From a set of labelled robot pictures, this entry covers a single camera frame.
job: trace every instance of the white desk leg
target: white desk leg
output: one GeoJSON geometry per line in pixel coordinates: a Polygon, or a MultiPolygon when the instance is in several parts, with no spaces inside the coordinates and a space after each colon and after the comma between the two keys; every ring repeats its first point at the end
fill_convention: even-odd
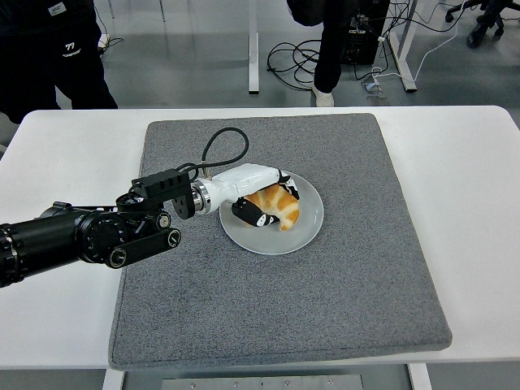
{"type": "Polygon", "coordinates": [[[121,390],[123,388],[124,371],[106,370],[103,390],[121,390]]]}
{"type": "Polygon", "coordinates": [[[110,8],[110,14],[112,15],[112,19],[115,19],[115,17],[114,17],[114,10],[112,10],[112,2],[111,2],[111,0],[108,0],[108,7],[110,8]]]}
{"type": "MultiPolygon", "coordinates": [[[[415,12],[415,7],[417,6],[417,1],[414,0],[409,9],[409,14],[413,17],[415,12]]],[[[423,9],[423,5],[419,7],[418,12],[423,9]]],[[[397,70],[399,74],[402,76],[401,81],[405,87],[406,92],[415,92],[417,91],[417,87],[415,86],[414,78],[412,77],[412,73],[410,72],[410,68],[408,67],[408,63],[406,62],[406,55],[408,55],[408,51],[410,50],[410,46],[412,45],[412,40],[414,39],[415,30],[417,29],[417,24],[408,20],[405,24],[405,31],[401,37],[401,43],[399,39],[397,39],[397,35],[394,32],[390,32],[390,48],[392,49],[393,58],[396,61],[397,70]]]]}
{"type": "Polygon", "coordinates": [[[257,2],[249,0],[249,93],[259,90],[257,2]]]}
{"type": "Polygon", "coordinates": [[[431,390],[430,375],[428,375],[426,364],[409,364],[408,372],[409,380],[412,383],[413,390],[431,390]]]}

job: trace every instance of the desk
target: desk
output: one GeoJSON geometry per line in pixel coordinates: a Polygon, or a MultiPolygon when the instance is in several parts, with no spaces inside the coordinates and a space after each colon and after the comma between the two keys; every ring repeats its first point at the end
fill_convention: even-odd
{"type": "MultiPolygon", "coordinates": [[[[1,222],[53,201],[113,204],[156,120],[352,112],[379,122],[453,344],[313,366],[520,359],[520,132],[496,106],[38,111],[0,161],[1,222]]],[[[0,368],[107,368],[118,284],[118,271],[76,262],[1,289],[0,368]]]]}

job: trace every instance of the bread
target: bread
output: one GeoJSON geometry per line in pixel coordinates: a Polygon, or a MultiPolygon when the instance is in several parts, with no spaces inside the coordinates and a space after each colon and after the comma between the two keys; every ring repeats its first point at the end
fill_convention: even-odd
{"type": "Polygon", "coordinates": [[[252,202],[262,212],[278,217],[281,231],[292,228],[300,216],[298,200],[279,184],[273,184],[247,195],[245,199],[252,202]]]}

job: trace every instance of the black cable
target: black cable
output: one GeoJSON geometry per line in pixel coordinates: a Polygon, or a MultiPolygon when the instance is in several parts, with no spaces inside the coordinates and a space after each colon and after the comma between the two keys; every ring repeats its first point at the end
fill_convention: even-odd
{"type": "Polygon", "coordinates": [[[450,31],[452,28],[455,27],[455,25],[457,24],[457,22],[460,20],[460,18],[462,17],[462,14],[464,14],[464,11],[466,10],[467,8],[464,8],[461,13],[459,14],[458,18],[455,19],[455,22],[453,23],[453,25],[450,27],[450,28],[447,28],[445,30],[435,30],[434,28],[431,28],[431,27],[428,27],[426,26],[425,24],[421,23],[421,22],[418,22],[417,20],[413,20],[413,19],[410,19],[410,18],[388,18],[388,17],[384,17],[384,18],[376,18],[376,19],[370,19],[367,21],[367,23],[370,23],[370,22],[374,22],[376,20],[386,20],[386,19],[399,19],[399,20],[403,20],[403,23],[406,23],[407,21],[410,21],[410,22],[413,22],[413,23],[416,23],[418,24],[419,26],[423,26],[424,28],[428,29],[428,30],[431,30],[431,31],[435,31],[436,33],[447,33],[448,31],[450,31]]]}
{"type": "MultiPolygon", "coordinates": [[[[103,23],[103,20],[101,19],[101,16],[99,15],[98,9],[94,6],[94,10],[96,11],[97,19],[101,22],[103,29],[105,30],[105,35],[108,37],[108,32],[106,30],[106,25],[103,23]]],[[[101,53],[105,54],[105,52],[112,46],[117,45],[118,43],[121,43],[124,41],[123,38],[108,38],[108,41],[106,41],[105,47],[102,48],[101,53]]]]}
{"type": "Polygon", "coordinates": [[[435,5],[435,7],[433,8],[433,11],[431,12],[431,15],[430,15],[430,19],[428,19],[428,21],[424,20],[418,12],[414,12],[414,14],[417,15],[417,16],[419,17],[419,19],[422,20],[424,23],[428,24],[428,23],[431,22],[431,18],[433,17],[433,14],[435,14],[437,7],[440,6],[440,5],[442,5],[442,6],[455,7],[454,5],[452,5],[452,4],[448,4],[448,3],[446,3],[446,2],[438,2],[438,3],[435,5]]]}
{"type": "Polygon", "coordinates": [[[192,162],[187,162],[187,163],[177,167],[176,168],[177,171],[189,172],[194,169],[198,171],[198,169],[202,169],[202,168],[220,167],[222,165],[232,164],[232,163],[240,160],[241,158],[243,158],[249,149],[249,138],[239,128],[221,128],[213,136],[211,136],[210,140],[206,144],[206,147],[204,148],[204,151],[202,152],[202,161],[206,160],[206,155],[208,153],[208,150],[210,149],[211,145],[213,144],[213,141],[215,140],[215,138],[218,137],[223,132],[238,132],[244,138],[244,142],[245,142],[244,150],[242,150],[242,152],[238,156],[236,156],[235,158],[231,158],[229,160],[221,161],[221,162],[204,162],[202,164],[193,164],[192,162]]]}
{"type": "Polygon", "coordinates": [[[303,41],[303,42],[299,43],[298,45],[294,45],[289,42],[279,43],[278,45],[273,47],[271,49],[271,52],[267,55],[267,71],[271,72],[273,75],[275,75],[278,80],[280,80],[282,83],[284,83],[288,87],[291,87],[291,88],[299,90],[299,91],[310,91],[310,88],[306,87],[304,84],[309,84],[312,81],[300,80],[300,78],[298,77],[298,72],[304,72],[304,73],[306,73],[308,75],[312,75],[312,76],[314,75],[314,71],[306,69],[305,65],[308,62],[312,62],[312,63],[318,62],[318,60],[315,57],[319,54],[319,52],[317,50],[313,50],[313,49],[302,48],[303,45],[305,45],[307,43],[312,43],[312,42],[320,42],[320,40],[311,39],[308,41],[303,41]],[[282,45],[287,45],[290,48],[289,49],[279,49],[279,47],[281,47],[282,45]],[[285,69],[276,69],[275,67],[273,67],[271,65],[271,57],[276,53],[284,52],[284,51],[292,52],[292,60],[294,62],[294,65],[292,65],[291,67],[285,68],[285,69]],[[296,58],[297,54],[301,55],[303,57],[303,60],[299,61],[296,58]],[[294,80],[299,84],[299,86],[288,83],[286,80],[284,80],[280,76],[280,73],[289,72],[291,70],[294,70],[293,77],[294,77],[294,80]]]}

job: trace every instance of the robotic arm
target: robotic arm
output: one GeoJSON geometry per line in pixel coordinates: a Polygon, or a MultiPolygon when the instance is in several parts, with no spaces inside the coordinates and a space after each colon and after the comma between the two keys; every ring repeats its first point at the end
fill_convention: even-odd
{"type": "MultiPolygon", "coordinates": [[[[248,145],[242,135],[246,148],[239,158],[248,145]]],[[[55,202],[38,219],[0,225],[0,288],[80,259],[121,268],[173,249],[181,235],[171,227],[164,202],[171,201],[177,215],[188,219],[279,180],[277,169],[256,164],[232,168],[213,179],[189,177],[193,169],[224,163],[184,164],[135,179],[116,206],[74,207],[55,202]]]]}

